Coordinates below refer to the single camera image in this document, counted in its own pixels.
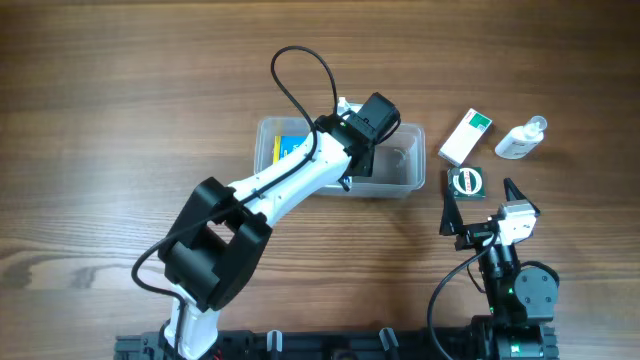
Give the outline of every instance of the wood grain surface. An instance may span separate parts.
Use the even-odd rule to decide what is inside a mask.
[[[252,174],[261,119],[298,115],[269,73],[292,44],[324,56],[340,96],[379,91],[424,127],[427,182],[403,200],[303,202],[220,328],[423,326],[434,287],[470,255],[438,235],[449,165],[436,154],[473,107],[495,126],[468,158],[487,199],[463,215],[495,212],[511,177],[544,212],[519,255],[562,277],[561,357],[637,357],[637,2],[4,3],[0,358],[111,359],[116,335],[160,327],[170,299],[138,289],[130,268],[200,181]],[[278,71],[312,116],[330,111],[314,59],[287,54]],[[498,158],[493,147],[535,114],[549,120],[542,144]],[[167,285],[157,258],[143,270]],[[435,320],[487,312],[459,275]]]

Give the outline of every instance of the black cable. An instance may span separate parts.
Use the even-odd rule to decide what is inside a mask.
[[[290,51],[290,50],[304,51],[306,53],[309,53],[309,54],[313,55],[316,59],[318,59],[318,61],[320,61],[320,63],[324,67],[324,69],[327,71],[327,75],[329,75],[329,81],[331,81],[331,90],[333,91],[333,114],[335,114],[335,115],[338,114],[338,92],[336,91],[336,82],[335,82],[335,79],[333,78],[333,73],[331,73],[331,69],[329,69],[329,65],[327,65],[327,63],[324,61],[324,59],[320,55],[318,55],[315,51],[313,51],[313,50],[311,50],[309,48],[306,48],[304,46],[295,46],[295,45],[293,45],[293,46],[287,46],[287,47],[284,47],[284,48],[278,50],[278,52],[276,52],[276,54],[273,55],[273,59],[271,59],[271,76],[273,77],[273,80],[276,82],[276,85],[278,85],[280,90],[282,90],[282,92],[285,94],[285,96],[287,98],[289,98],[289,100],[291,100],[293,105],[300,111],[302,116],[304,116],[305,120],[307,120],[307,124],[309,125],[309,131],[311,132],[311,134],[313,136],[313,144],[311,145],[311,151],[309,151],[309,153],[307,153],[307,155],[304,157],[304,159],[302,161],[300,161],[300,163],[298,165],[296,165],[293,168],[289,169],[289,171],[287,171],[286,173],[280,175],[279,177],[277,177],[276,179],[274,179],[273,181],[271,181],[267,185],[261,187],[259,190],[255,191],[253,194],[249,195],[249,197],[247,197],[247,198],[245,198],[243,200],[243,201],[246,201],[245,203],[247,203],[247,202],[249,202],[249,201],[251,201],[251,200],[253,200],[253,199],[257,198],[257,197],[260,197],[262,195],[262,193],[264,193],[265,191],[271,189],[273,186],[275,186],[276,184],[278,184],[282,180],[286,179],[287,177],[291,176],[296,171],[300,170],[307,162],[309,162],[309,160],[311,160],[311,158],[313,157],[314,153],[316,152],[316,147],[318,146],[318,135],[316,134],[315,125],[313,124],[313,121],[311,120],[311,117],[309,116],[309,114],[307,114],[307,112],[304,110],[302,105],[300,105],[300,103],[293,97],[293,95],[291,95],[289,90],[287,90],[287,88],[284,85],[282,85],[282,82],[280,82],[280,79],[278,78],[278,75],[276,75],[276,69],[275,69],[276,60],[278,59],[278,57],[280,55],[282,55],[283,53],[285,53],[287,51]]]
[[[136,285],[138,285],[139,287],[141,287],[144,290],[150,291],[152,293],[156,293],[156,294],[160,294],[160,295],[166,295],[166,296],[171,296],[174,297],[178,300],[178,302],[180,303],[180,306],[178,308],[178,323],[176,324],[176,334],[175,334],[175,339],[174,339],[174,358],[178,359],[179,356],[179,352],[178,352],[178,346],[180,345],[180,338],[182,337],[182,322],[183,322],[183,318],[184,318],[184,307],[186,306],[186,301],[184,300],[184,298],[182,296],[180,296],[180,294],[170,291],[170,290],[165,290],[165,289],[161,289],[161,288],[157,288],[155,286],[151,286],[149,284],[146,284],[145,282],[143,282],[140,277],[138,276],[138,272],[140,270],[140,267],[142,266],[142,264],[149,258],[149,256],[151,256],[151,254],[153,254],[154,252],[158,251],[158,249],[162,246],[164,246],[167,243],[170,242],[176,242],[178,237],[188,231],[193,230],[194,228],[200,227],[203,224],[206,224],[207,222],[216,219],[216,218],[221,218],[229,213],[231,213],[232,211],[244,206],[245,204],[247,204],[248,202],[260,197],[265,191],[269,190],[270,188],[272,188],[273,186],[275,186],[276,184],[278,184],[279,182],[281,182],[282,180],[286,179],[287,177],[291,176],[291,174],[295,173],[296,171],[300,170],[300,168],[302,168],[307,162],[309,162],[309,160],[311,160],[311,158],[313,157],[315,151],[316,151],[316,147],[318,146],[318,136],[316,134],[315,131],[315,126],[313,124],[313,121],[311,121],[311,117],[309,117],[309,114],[307,114],[307,112],[304,110],[304,108],[302,107],[302,105],[300,105],[300,103],[293,97],[293,95],[291,95],[291,93],[287,90],[287,88],[282,85],[282,82],[280,82],[280,79],[278,79],[278,76],[276,75],[276,71],[275,71],[275,63],[276,63],[276,59],[278,58],[278,56],[280,56],[281,54],[290,51],[290,50],[300,50],[300,51],[304,51],[307,52],[311,55],[313,55],[316,59],[318,59],[318,61],[320,61],[320,63],[322,64],[322,66],[325,68],[325,70],[327,71],[327,74],[329,75],[329,80],[331,81],[331,90],[333,91],[333,101],[334,101],[334,105],[333,105],[333,114],[337,114],[338,112],[338,93],[336,91],[336,83],[335,83],[335,79],[333,78],[333,74],[331,73],[331,69],[329,69],[329,65],[327,65],[327,63],[324,61],[324,59],[322,59],[322,57],[320,55],[318,55],[315,51],[305,48],[303,46],[287,46],[285,48],[282,48],[280,50],[278,50],[278,52],[276,52],[276,54],[273,56],[273,59],[271,59],[271,76],[273,77],[273,80],[276,82],[276,84],[278,85],[278,87],[280,88],[280,90],[282,90],[282,92],[287,96],[287,98],[289,98],[289,100],[291,100],[291,102],[293,103],[293,105],[300,111],[300,113],[302,113],[302,116],[304,116],[305,120],[307,121],[307,124],[309,125],[309,131],[311,132],[312,136],[313,136],[313,145],[311,146],[311,151],[309,151],[308,154],[306,154],[305,158],[300,161],[300,163],[298,163],[298,165],[294,166],[293,168],[291,168],[289,171],[285,172],[284,174],[282,174],[281,176],[279,176],[278,178],[274,179],[273,181],[271,181],[270,183],[268,183],[267,185],[261,187],[260,189],[254,191],[251,195],[247,196],[246,198],[242,199],[241,201],[239,201],[236,205],[227,208],[225,210],[222,210],[216,214],[207,216],[206,218],[187,226],[184,229],[178,230],[176,232],[173,232],[169,235],[167,235],[164,239],[158,241],[157,243],[155,243],[153,246],[151,246],[149,249],[147,249],[142,255],[140,255],[140,257],[138,258],[138,260],[136,260],[136,262],[133,264],[133,267],[131,268],[131,278],[133,279],[133,281],[136,283]]]
[[[558,284],[558,286],[560,286],[560,276],[558,276],[558,273],[555,270],[553,270],[551,267],[549,267],[548,265],[545,265],[545,264],[541,263],[540,261],[530,260],[530,261],[525,261],[522,264],[520,264],[520,267],[525,267],[525,266],[537,267],[539,269],[542,269],[542,270],[548,272],[549,275],[551,275],[551,277],[553,278],[553,280],[556,281],[556,284]]]
[[[440,291],[442,291],[444,286],[447,285],[449,280],[451,280],[457,273],[459,273],[466,266],[469,266],[479,258],[483,257],[489,251],[489,249],[491,249],[493,245],[496,244],[497,239],[498,239],[498,236],[496,234],[493,234],[493,239],[491,239],[491,242],[481,252],[470,257],[465,262],[463,262],[462,264],[458,265],[455,269],[453,269],[447,276],[444,277],[444,279],[442,279],[442,281],[440,281],[440,284],[438,284],[436,289],[433,291],[433,295],[431,295],[431,300],[429,300],[429,306],[427,307],[427,327],[429,328],[429,335],[431,337],[431,341],[433,342],[433,345],[436,347],[436,349],[438,349],[440,354],[447,360],[453,360],[453,358],[449,356],[449,354],[447,354],[447,352],[442,348],[442,345],[440,345],[440,342],[436,337],[436,331],[433,327],[433,307],[436,303],[436,298],[438,297],[438,294],[440,294]]]
[[[487,292],[480,286],[480,284],[478,284],[478,282],[476,281],[476,278],[473,277],[471,270],[469,270],[470,265],[471,264],[467,265],[467,274],[469,274],[469,279],[471,279],[471,282],[473,283],[473,285],[476,286],[476,289],[478,289],[480,294],[486,294]]]

